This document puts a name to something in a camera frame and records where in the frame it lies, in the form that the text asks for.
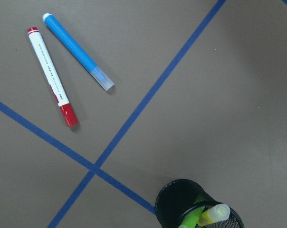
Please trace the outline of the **yellow highlighter pen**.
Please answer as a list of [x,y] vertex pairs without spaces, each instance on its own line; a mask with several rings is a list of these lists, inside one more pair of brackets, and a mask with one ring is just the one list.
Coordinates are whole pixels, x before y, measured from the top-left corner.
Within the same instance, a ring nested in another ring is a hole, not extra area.
[[197,224],[201,227],[226,221],[230,217],[230,207],[226,204],[217,204],[204,211]]

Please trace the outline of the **red and white marker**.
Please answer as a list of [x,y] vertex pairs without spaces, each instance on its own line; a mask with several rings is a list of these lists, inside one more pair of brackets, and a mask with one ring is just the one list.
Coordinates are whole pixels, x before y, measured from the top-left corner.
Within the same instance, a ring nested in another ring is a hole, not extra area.
[[78,119],[76,114],[62,86],[56,68],[52,62],[48,49],[38,28],[30,27],[28,29],[28,37],[47,79],[47,82],[53,92],[61,114],[66,122],[66,125],[68,127],[77,125]]

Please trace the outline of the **green highlighter pen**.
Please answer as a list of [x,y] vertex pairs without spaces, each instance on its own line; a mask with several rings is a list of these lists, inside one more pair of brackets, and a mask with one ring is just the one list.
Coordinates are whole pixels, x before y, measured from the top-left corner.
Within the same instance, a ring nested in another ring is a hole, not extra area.
[[189,212],[184,217],[178,228],[195,228],[204,209],[205,207],[203,206]]

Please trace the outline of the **brown paper table mat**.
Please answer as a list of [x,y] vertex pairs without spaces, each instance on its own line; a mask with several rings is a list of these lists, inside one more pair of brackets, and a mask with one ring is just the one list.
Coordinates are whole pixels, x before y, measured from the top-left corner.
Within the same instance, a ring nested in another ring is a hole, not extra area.
[[[115,86],[94,80],[45,13]],[[150,204],[168,182],[190,179],[245,227],[287,228],[285,2],[0,0],[0,228],[158,228],[112,178]]]

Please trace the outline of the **blue marker pen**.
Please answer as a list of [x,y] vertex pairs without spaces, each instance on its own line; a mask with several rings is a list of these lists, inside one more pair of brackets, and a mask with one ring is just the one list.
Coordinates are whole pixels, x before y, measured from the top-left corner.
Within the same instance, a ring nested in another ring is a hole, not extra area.
[[82,49],[74,38],[66,31],[60,22],[50,13],[43,15],[43,21],[47,28],[66,47],[74,58],[84,67],[84,69],[94,78],[96,82],[105,90],[110,90],[115,84],[104,73],[99,65]]

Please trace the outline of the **black mesh pen holder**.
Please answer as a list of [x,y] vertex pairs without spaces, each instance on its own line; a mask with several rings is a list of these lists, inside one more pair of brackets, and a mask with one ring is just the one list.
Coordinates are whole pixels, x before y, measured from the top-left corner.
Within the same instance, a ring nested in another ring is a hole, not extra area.
[[159,192],[155,214],[163,228],[177,228],[183,219],[199,208],[210,209],[220,202],[213,199],[196,182],[188,179],[173,180]]

